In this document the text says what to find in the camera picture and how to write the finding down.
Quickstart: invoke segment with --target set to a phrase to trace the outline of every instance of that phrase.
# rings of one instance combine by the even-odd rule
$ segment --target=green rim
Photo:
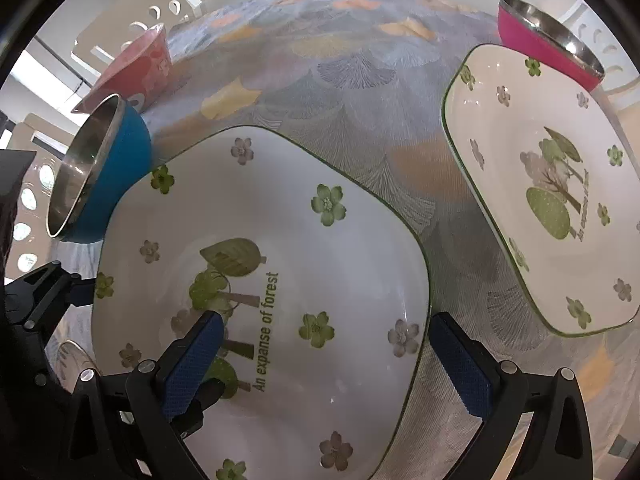
[[[456,79],[458,78],[458,75],[460,74],[460,71],[462,70],[462,67],[466,64],[467,60],[471,57],[471,55],[478,48],[481,48],[481,47],[484,47],[484,46],[489,46],[489,45],[493,46],[493,47],[497,47],[497,48],[504,48],[504,49],[507,49],[507,50],[513,50],[512,48],[508,48],[508,47],[505,47],[505,46],[497,45],[497,44],[494,44],[494,43],[481,43],[481,44],[476,45],[475,47],[473,47],[469,51],[469,53],[466,54],[465,59],[462,60],[462,63],[460,64],[460,68],[456,71],[455,76],[453,76],[453,78],[451,79],[451,81],[449,83],[449,86],[447,86],[447,90],[444,93],[444,97],[442,98],[442,104],[441,104],[442,128],[444,129],[444,133],[445,133],[445,135],[447,137],[447,143],[449,144],[449,147],[450,147],[451,151],[453,152],[454,158],[456,159],[456,163],[458,164],[458,167],[460,168],[460,171],[462,172],[462,175],[465,177],[466,183],[471,188],[471,191],[473,192],[474,197],[476,198],[476,202],[479,203],[480,209],[484,213],[484,217],[489,222],[489,226],[491,227],[492,231],[494,232],[495,237],[498,239],[498,243],[500,244],[500,247],[502,248],[502,252],[507,256],[507,260],[511,264],[511,268],[514,270],[514,272],[516,274],[516,278],[518,279],[518,282],[520,283],[520,287],[522,288],[522,291],[524,292],[525,297],[527,298],[527,300],[529,300],[530,305],[533,307],[533,310],[535,311],[535,313],[538,314],[538,317],[542,320],[542,323],[551,332],[553,332],[554,334],[558,334],[558,335],[560,335],[562,337],[585,337],[585,336],[588,336],[588,335],[599,334],[601,332],[606,332],[607,330],[613,330],[614,328],[619,328],[621,326],[625,326],[626,324],[631,323],[634,320],[634,318],[636,317],[638,312],[640,312],[640,306],[638,306],[638,309],[636,310],[635,314],[633,314],[631,319],[629,319],[628,321],[625,321],[624,323],[621,323],[619,325],[610,326],[608,328],[601,328],[599,330],[594,330],[592,332],[565,333],[565,332],[562,332],[561,330],[558,330],[557,328],[553,327],[551,325],[551,323],[549,323],[548,320],[546,320],[546,318],[542,314],[542,312],[540,312],[540,309],[536,305],[536,302],[533,300],[533,297],[531,296],[531,293],[529,292],[529,289],[527,288],[527,284],[524,282],[524,278],[522,276],[522,273],[520,272],[520,269],[518,268],[518,264],[516,263],[513,255],[511,254],[511,251],[507,247],[507,242],[505,241],[503,234],[500,232],[500,229],[498,228],[498,224],[496,223],[494,217],[491,215],[491,211],[489,211],[489,208],[487,207],[486,203],[484,202],[484,199],[482,198],[482,195],[480,194],[480,191],[478,190],[478,188],[476,187],[476,184],[474,183],[473,179],[471,178],[471,175],[466,170],[465,163],[463,162],[462,157],[460,157],[460,154],[458,153],[458,149],[456,147],[456,144],[453,141],[453,139],[451,138],[451,134],[449,133],[449,127],[447,126],[447,114],[446,114],[447,98],[449,97],[449,93],[451,91],[451,88],[453,87],[453,83],[456,82]],[[545,65],[545,69],[546,70],[553,70],[551,67],[549,67],[547,65]]]
[[[427,254],[424,251],[424,247],[422,246],[422,243],[420,242],[420,238],[418,237],[418,235],[414,232],[414,230],[411,228],[411,226],[407,223],[407,221],[402,218],[402,215],[396,211],[393,206],[391,206],[391,204],[389,204],[386,200],[384,200],[383,198],[379,197],[378,195],[376,195],[375,193],[373,193],[371,190],[367,189],[366,187],[364,187],[361,183],[359,183],[357,180],[355,180],[354,178],[351,178],[348,174],[342,172],[341,170],[339,170],[338,168],[336,168],[334,165],[328,163],[326,160],[322,159],[321,157],[317,156],[315,153],[310,152],[308,149],[306,149],[304,146],[301,146],[300,144],[298,144],[295,140],[289,139],[289,137],[284,136],[283,134],[275,131],[275,130],[271,130],[270,128],[266,128],[264,126],[256,126],[255,124],[236,124],[236,126],[229,126],[227,128],[224,128],[223,130],[220,130],[218,132],[215,132],[213,134],[211,134],[210,136],[204,137],[204,139],[200,139],[198,142],[196,142],[195,144],[192,144],[191,146],[189,146],[188,148],[185,148],[184,150],[182,150],[181,152],[177,153],[176,155],[172,156],[171,158],[168,158],[167,160],[162,161],[162,164],[167,164],[169,162],[171,162],[172,160],[174,160],[174,158],[177,158],[178,156],[182,155],[184,152],[190,150],[191,148],[193,148],[194,146],[197,146],[198,144],[200,144],[201,142],[204,142],[207,139],[210,139],[211,137],[216,136],[217,134],[221,134],[223,132],[226,132],[227,130],[231,130],[233,128],[241,128],[241,127],[249,127],[249,128],[260,128],[261,130],[266,130],[268,132],[271,132],[272,134],[276,134],[277,136],[283,138],[284,140],[286,140],[287,142],[290,142],[291,144],[293,144],[294,146],[297,146],[298,148],[300,148],[303,152],[311,155],[314,159],[318,160],[319,162],[321,162],[322,164],[324,164],[325,166],[327,166],[328,168],[331,168],[332,170],[334,170],[336,173],[340,174],[340,176],[343,176],[344,178],[346,178],[347,180],[349,180],[350,182],[353,182],[356,186],[358,186],[360,189],[364,190],[366,193],[368,193],[369,195],[371,195],[373,198],[375,198],[376,200],[378,200],[380,203],[382,203],[383,205],[386,206],[386,208],[388,208],[394,215],[396,215],[396,217],[398,217],[398,219],[402,222],[402,224],[404,225],[404,227],[407,228],[407,230],[411,233],[411,236],[414,238],[415,242],[418,244],[418,247],[420,248],[420,252],[422,253],[422,257],[424,259],[424,267],[427,271],[427,283],[429,285],[429,290],[428,290],[428,300],[427,300],[427,316],[426,316],[426,321],[424,323],[424,332],[422,333],[422,343],[420,344],[420,350],[418,351],[418,355],[416,357],[416,361],[415,361],[415,367],[414,367],[414,373],[411,376],[411,380],[409,381],[409,385],[407,387],[407,391],[406,391],[406,395],[404,396],[404,401],[402,402],[402,409],[400,411],[400,415],[398,416],[398,423],[396,424],[396,427],[394,428],[394,432],[391,435],[391,439],[389,440],[389,444],[388,446],[386,446],[386,449],[384,451],[384,453],[382,454],[382,457],[380,457],[380,462],[378,463],[378,465],[376,466],[376,468],[374,469],[373,473],[371,473],[371,475],[367,478],[367,480],[370,480],[380,469],[380,467],[382,466],[382,463],[385,461],[386,456],[389,453],[389,450],[391,449],[391,446],[393,445],[394,440],[396,439],[396,435],[398,434],[398,431],[400,429],[400,424],[402,423],[402,420],[404,419],[404,413],[406,411],[406,407],[409,403],[409,398],[411,396],[411,392],[414,389],[414,383],[415,383],[415,379],[418,375],[418,368],[420,365],[420,362],[422,361],[422,356],[424,355],[424,348],[426,346],[426,343],[428,341],[427,338],[427,334],[429,333],[429,325],[431,322],[431,310],[432,310],[432,306],[431,306],[431,271],[429,268],[429,260],[427,258]],[[140,180],[143,180],[145,178],[148,178],[148,176],[150,174],[152,174],[152,171],[156,168],[156,166],[154,166],[152,168],[151,171],[149,171],[144,177],[142,177]],[[98,272],[100,272],[100,265],[102,264],[102,250],[100,250],[100,259],[98,260]],[[92,340],[94,339],[94,313],[95,313],[95,296],[94,296],[94,308],[92,309],[91,312],[91,335],[92,335]]]

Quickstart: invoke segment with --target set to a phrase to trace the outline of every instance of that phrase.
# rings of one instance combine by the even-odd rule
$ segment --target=screw
[[[44,386],[45,384],[47,384],[47,376],[45,374],[36,374],[36,376],[33,378],[33,381],[37,386]]]
[[[91,370],[91,368],[87,368],[87,370],[82,370],[82,373],[80,374],[80,380],[83,383],[90,381],[93,378],[94,378],[94,371]]]
[[[500,370],[506,374],[514,374],[518,371],[518,367],[516,366],[516,363],[511,361],[502,361],[500,363]]]
[[[569,368],[562,368],[562,370],[560,370],[560,375],[562,375],[562,377],[564,377],[567,381],[573,381],[575,378],[574,372]]]
[[[155,367],[156,367],[155,361],[152,361],[151,359],[146,359],[138,365],[138,370],[140,370],[143,374],[148,374],[149,372],[152,372]]]

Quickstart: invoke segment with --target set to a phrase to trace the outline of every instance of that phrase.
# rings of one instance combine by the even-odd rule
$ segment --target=plate rim
[[[412,393],[412,391],[414,389],[415,380],[417,379],[417,376],[418,376],[418,370],[420,369],[420,364],[422,363],[422,358],[424,356],[424,349],[426,348],[426,346],[430,346],[430,345],[428,345],[428,340],[429,340],[428,333],[429,333],[429,328],[430,328],[430,325],[431,325],[431,314],[432,314],[432,310],[433,310],[433,305],[431,304],[431,298],[432,298],[431,290],[433,288],[433,282],[431,281],[431,276],[432,276],[431,267],[430,267],[430,264],[429,264],[429,259],[427,257],[427,253],[426,253],[426,251],[425,251],[425,249],[422,246],[422,243],[420,241],[420,237],[412,229],[412,227],[408,224],[408,222],[402,217],[402,215],[398,211],[396,211],[395,208],[393,208],[393,206],[391,204],[389,204],[386,200],[384,200],[382,197],[379,197],[378,195],[373,193],[371,190],[367,189],[367,187],[363,186],[357,180],[352,178],[350,175],[346,174],[345,172],[343,172],[339,168],[336,168],[333,164],[327,162],[322,157],[317,156],[315,153],[309,151],[308,149],[306,149],[304,146],[300,145],[295,140],[290,139],[289,137],[285,136],[284,134],[281,134],[280,132],[277,132],[276,130],[272,130],[271,128],[267,128],[266,126],[258,126],[256,124],[235,124],[234,126],[228,126],[226,128],[223,128],[222,130],[217,130],[217,131],[213,132],[212,134],[207,135],[203,139],[200,139],[198,142],[195,142],[191,146],[188,146],[188,147],[184,148],[183,150],[181,150],[180,152],[176,153],[174,156],[171,156],[167,160],[162,160],[159,164],[153,166],[147,173],[145,173],[145,175],[143,177],[141,177],[139,180],[137,180],[135,183],[133,183],[132,186],[129,187],[129,189],[126,190],[126,192],[124,192],[122,197],[120,197],[120,199],[118,200],[118,203],[115,205],[114,210],[118,206],[120,201],[123,199],[123,197],[129,192],[129,190],[131,190],[138,182],[142,181],[145,178],[148,178],[149,175],[151,175],[153,173],[153,170],[155,170],[159,166],[162,166],[163,164],[167,164],[168,162],[171,162],[172,160],[174,160],[174,158],[177,158],[177,157],[181,156],[183,153],[185,153],[188,150],[194,148],[198,144],[201,144],[205,140],[209,140],[211,137],[215,137],[216,135],[221,134],[223,132],[226,132],[228,130],[233,130],[235,128],[243,128],[243,127],[258,128],[260,130],[265,130],[265,131],[267,131],[269,133],[275,134],[276,136],[280,137],[281,139],[286,140],[287,142],[290,142],[291,144],[293,144],[294,146],[296,146],[297,148],[299,148],[300,150],[305,152],[307,155],[311,155],[314,159],[318,160],[319,162],[321,162],[325,166],[329,167],[331,170],[333,170],[336,173],[340,174],[340,176],[346,178],[347,180],[349,180],[350,182],[352,182],[353,184],[358,186],[361,190],[365,191],[367,194],[371,195],[374,199],[378,200],[382,205],[386,206],[386,208],[388,208],[396,216],[396,218],[398,218],[399,221],[402,222],[402,225],[404,225],[404,227],[409,231],[409,234],[414,238],[415,243],[418,245],[418,248],[420,249],[420,254],[422,254],[422,259],[424,260],[424,268],[426,270],[427,286],[428,286],[427,305],[426,305],[426,321],[424,323],[424,331],[422,332],[422,342],[420,343],[420,349],[418,350],[418,353],[416,355],[415,366],[414,366],[414,371],[412,372],[412,375],[411,375],[411,380],[409,381],[406,393],[404,394],[404,400],[402,401],[402,408],[401,408],[400,414],[398,416],[398,421],[396,422],[396,426],[395,426],[395,428],[393,430],[393,433],[391,434],[391,438],[389,439],[389,443],[386,446],[385,450],[383,451],[382,456],[380,457],[380,461],[376,465],[376,467],[373,470],[373,472],[366,477],[366,480],[371,480],[378,473],[379,469],[382,467],[383,463],[385,462],[385,459],[386,459],[387,455],[389,454],[389,451],[391,450],[391,447],[393,446],[393,443],[396,440],[396,436],[398,436],[398,433],[399,433],[399,430],[400,430],[400,426],[402,424],[402,420],[404,419],[404,416],[406,414],[406,409],[407,409],[407,406],[409,404],[409,398],[411,397],[411,393]],[[109,218],[109,222],[107,224],[107,231],[109,229],[109,224],[110,223],[111,223],[111,217]],[[101,247],[100,248],[100,258],[98,260],[98,267],[97,267],[96,273],[100,272],[100,266],[102,265],[102,256],[103,256],[103,254],[104,254],[104,250]],[[91,310],[91,320],[90,320],[90,330],[91,330],[91,340],[92,341],[94,340],[94,315],[95,315],[95,312],[96,312],[96,310],[95,310],[95,303],[96,303],[96,295],[95,295],[95,293],[94,293],[94,300],[93,301],[94,301],[94,307]],[[96,358],[94,359],[94,362],[95,362],[96,365],[97,365],[97,361],[98,361],[98,357],[96,356]]]
[[[473,47],[464,57],[464,59],[460,62],[460,66],[458,67],[458,69],[456,70],[455,75],[452,77],[451,81],[449,82],[449,85],[447,86],[447,89],[444,92],[444,95],[442,97],[442,102],[440,104],[440,121],[442,123],[442,129],[445,133],[445,136],[447,138],[447,144],[449,145],[449,149],[451,150],[451,152],[453,153],[454,158],[456,159],[456,164],[458,165],[458,168],[460,168],[460,171],[466,181],[466,184],[469,186],[473,196],[476,199],[476,202],[478,202],[478,205],[480,206],[480,209],[482,211],[482,214],[484,215],[484,217],[486,218],[489,227],[491,228],[491,231],[494,232],[494,236],[495,238],[498,240],[498,245],[500,245],[500,248],[502,249],[502,252],[505,254],[505,256],[507,257],[507,261],[508,263],[511,265],[511,268],[514,270],[514,273],[516,275],[516,279],[518,280],[518,284],[520,285],[521,290],[523,291],[525,297],[527,298],[527,301],[529,301],[529,305],[530,307],[535,311],[535,313],[538,315],[538,317],[540,318],[540,320],[542,321],[542,323],[545,325],[545,327],[550,330],[552,333],[562,336],[562,337],[566,337],[566,338],[577,338],[577,337],[585,337],[585,336],[590,336],[590,335],[594,335],[594,334],[599,334],[602,332],[607,332],[609,330],[613,330],[615,328],[620,328],[622,326],[628,325],[629,323],[631,323],[636,316],[638,315],[638,312],[640,312],[640,305],[638,306],[638,308],[636,309],[636,311],[634,312],[633,316],[620,324],[614,325],[614,326],[609,326],[606,328],[599,328],[597,330],[592,330],[590,332],[562,332],[561,330],[555,328],[553,325],[551,325],[551,323],[549,323],[549,321],[546,319],[546,317],[542,314],[542,311],[538,308],[536,302],[533,300],[533,297],[529,291],[529,288],[527,287],[526,282],[524,281],[524,278],[522,276],[522,272],[520,271],[520,267],[518,266],[518,264],[516,263],[515,258],[513,257],[513,255],[511,254],[511,251],[509,250],[508,246],[507,246],[507,242],[504,239],[504,236],[502,234],[502,232],[500,232],[500,229],[498,228],[498,224],[496,223],[494,216],[492,215],[491,211],[489,210],[489,207],[487,206],[487,204],[484,202],[484,199],[482,198],[482,195],[480,194],[480,191],[478,190],[478,188],[476,187],[476,183],[474,182],[473,178],[471,177],[471,175],[469,174],[468,170],[466,169],[465,163],[462,160],[462,157],[460,156],[460,153],[458,152],[458,149],[456,147],[455,142],[453,141],[453,138],[451,137],[451,134],[449,132],[449,127],[447,126],[447,113],[446,113],[446,105],[447,105],[447,101],[448,98],[450,96],[450,91],[453,88],[453,84],[456,82],[456,80],[458,79],[458,76],[460,75],[461,70],[463,69],[463,67],[466,65],[467,60],[471,57],[471,55],[478,49],[482,48],[482,47],[486,47],[486,46],[491,46],[491,47],[497,47],[497,48],[501,48],[501,49],[505,49],[505,50],[511,50],[513,52],[516,52],[518,54],[520,54],[521,56],[527,57],[526,54],[521,53],[520,51],[517,51],[513,48],[509,48],[507,46],[501,45],[501,44],[496,44],[496,43],[480,43],[477,44],[475,47]],[[558,70],[554,69],[553,67],[550,67],[549,65],[544,65],[546,70],[553,70],[554,72],[558,73],[559,75],[561,75],[564,78],[567,79],[571,79],[569,76],[563,74],[562,72],[559,72]],[[571,81],[573,81],[575,84],[577,84],[584,92],[587,92],[587,90],[580,85],[580,83],[578,83],[577,81],[571,79]],[[600,105],[596,102],[596,104],[598,105],[598,108],[600,109],[600,111],[604,114],[605,118],[607,119],[607,121],[609,121],[609,124],[611,125],[611,128],[613,129],[613,132],[616,134],[617,138],[620,138],[620,136],[618,135],[618,132],[615,130],[615,128],[613,128],[613,125],[611,124],[609,118],[607,117],[607,115],[604,113],[604,110],[602,110],[602,108],[600,107]]]

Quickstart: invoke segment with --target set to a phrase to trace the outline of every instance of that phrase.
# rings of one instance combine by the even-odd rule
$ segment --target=chair
[[[36,152],[36,156],[22,180],[14,240],[6,264],[6,276],[11,280],[29,272],[36,262],[48,262],[52,245],[52,239],[47,234],[47,210],[60,161],[38,144],[34,144],[35,136],[41,137],[36,138],[39,144],[55,144],[54,148],[62,148],[60,144],[69,146],[74,138],[65,130],[34,114],[28,114],[24,122],[14,127],[7,148]]]
[[[640,101],[640,73],[607,25],[584,2],[564,21],[564,26],[583,41],[605,69],[602,89],[615,110]]]
[[[199,17],[203,0],[117,0],[76,39],[72,58],[99,76],[133,40],[156,23],[167,31]]]

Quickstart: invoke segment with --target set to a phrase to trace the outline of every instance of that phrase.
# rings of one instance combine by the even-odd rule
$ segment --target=tree illustration
[[[254,272],[267,258],[256,244],[247,238],[230,238],[200,251],[202,257],[225,276],[246,276]]]
[[[216,378],[219,381],[225,383],[225,393],[222,394],[223,399],[230,399],[233,397],[238,388],[246,392],[251,391],[251,384],[238,380],[236,371],[227,361],[222,357],[216,357],[209,365],[207,373],[205,373],[202,382],[206,382],[209,379]]]
[[[569,139],[567,139],[564,135],[559,134],[555,130],[552,130],[551,128],[547,128],[546,126],[544,126],[544,129],[549,134],[549,136],[558,144],[558,146],[566,156],[568,156],[574,162],[582,162],[580,153],[578,153],[578,150]]]
[[[200,254],[207,261],[207,269],[198,273],[189,287],[194,309],[215,310],[226,324],[241,303],[260,306],[260,296],[231,292],[227,278],[246,276],[267,261],[256,244],[247,238],[230,238],[202,249]]]
[[[540,223],[553,238],[562,240],[572,231],[569,212],[554,193],[539,187],[527,189],[527,202]]]
[[[229,280],[212,266],[196,275],[189,287],[189,297],[195,310],[215,310],[225,322],[240,303],[260,306],[260,296],[231,292]]]
[[[552,154],[553,146],[548,147]],[[564,163],[552,158],[553,162],[546,160],[535,152],[521,152],[520,161],[524,164],[525,171],[531,177],[533,185],[544,190],[551,191],[562,203],[569,202],[580,213],[580,203],[569,193],[567,180],[569,174],[564,171]]]
[[[561,166],[558,170],[564,170],[568,175],[573,175],[580,181],[580,184],[583,184],[584,181],[580,173],[574,170],[571,165],[566,161],[567,156],[566,153],[560,148],[560,145],[553,139],[543,139],[538,143],[540,147],[540,151],[542,152],[542,156],[549,164],[560,163]]]
[[[174,331],[176,337],[183,338],[187,335],[191,327],[193,327],[193,325],[200,319],[200,316],[202,316],[202,311],[200,310],[195,310],[194,308],[182,308],[171,318],[171,330]],[[220,357],[226,357],[229,352],[241,355],[247,359],[253,359],[255,349],[254,345],[250,343],[242,343],[229,339],[229,330],[225,326],[225,333],[220,349],[218,350],[218,355]]]

